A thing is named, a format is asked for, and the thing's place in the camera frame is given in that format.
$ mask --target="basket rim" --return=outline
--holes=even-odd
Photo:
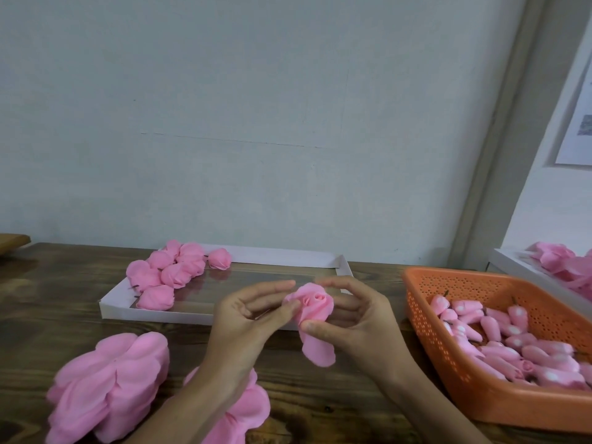
[[[413,266],[410,268],[406,268],[403,271],[403,282],[405,283],[405,287],[407,288],[407,293],[411,294],[413,298],[416,300],[420,308],[426,314],[430,325],[433,327],[433,330],[438,335],[440,340],[444,343],[447,350],[452,354],[455,361],[458,364],[463,366],[463,369],[469,372],[473,377],[480,380],[482,383],[487,384],[490,389],[495,389],[503,394],[517,394],[521,393],[521,395],[527,394],[528,396],[532,397],[533,400],[539,397],[547,397],[552,394],[554,397],[565,397],[566,399],[569,398],[577,398],[580,401],[586,401],[587,403],[592,403],[592,392],[589,391],[576,391],[576,390],[567,390],[561,388],[545,388],[540,387],[538,385],[522,385],[522,384],[515,384],[509,383],[506,380],[499,380],[496,377],[488,374],[484,371],[480,371],[477,366],[475,366],[467,354],[465,354],[461,348],[456,344],[453,337],[448,333],[440,318],[434,313],[430,304],[427,302],[427,297],[422,296],[420,293],[416,292],[416,288],[411,281],[411,276],[417,275],[419,273],[425,273],[426,271],[432,273],[455,273],[458,275],[472,275],[472,276],[487,276],[488,278],[495,278],[495,279],[506,279],[512,280],[519,283],[523,283],[525,285],[530,285],[534,287],[536,290],[541,291],[545,296],[551,298],[557,304],[560,304],[561,307],[567,308],[571,310],[574,314],[577,314],[580,318],[582,318],[587,323],[590,323],[585,317],[577,313],[576,311],[572,310],[569,306],[566,306],[562,302],[558,301],[554,297],[552,297],[547,291],[544,291],[542,288],[538,287],[534,283],[529,281],[525,281],[520,279],[519,277],[513,277],[506,274],[496,274],[496,273],[485,273],[480,271],[471,271],[471,270],[459,270],[459,269],[446,269],[446,268],[431,268],[429,266]]]

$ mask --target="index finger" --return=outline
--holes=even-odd
[[[322,277],[320,279],[316,279],[315,283],[319,284],[320,286],[331,286],[333,288],[348,290],[356,298],[363,299],[365,301],[373,299],[378,294],[377,291],[351,276]]]
[[[259,297],[288,291],[296,285],[295,281],[274,281],[260,282],[254,285],[246,286],[239,291],[235,291],[229,297],[239,299],[242,302],[250,302]]]

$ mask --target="white glue spot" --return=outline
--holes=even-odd
[[[545,378],[547,380],[551,380],[552,382],[556,382],[557,380],[559,380],[559,377],[557,374],[554,374],[552,372],[546,372],[545,373]]]

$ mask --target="orange basket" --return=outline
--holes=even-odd
[[[448,334],[429,302],[449,290],[448,300],[481,301],[485,307],[506,311],[514,297],[528,311],[531,333],[572,344],[587,354],[578,354],[580,361],[591,361],[592,323],[536,285],[510,276],[415,267],[405,270],[403,280],[411,324],[465,416],[496,424],[592,433],[592,393],[518,385],[485,373]],[[474,326],[484,335],[478,324]]]

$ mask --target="white paper poster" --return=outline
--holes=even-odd
[[[592,165],[592,65],[588,65],[573,117],[555,163]]]

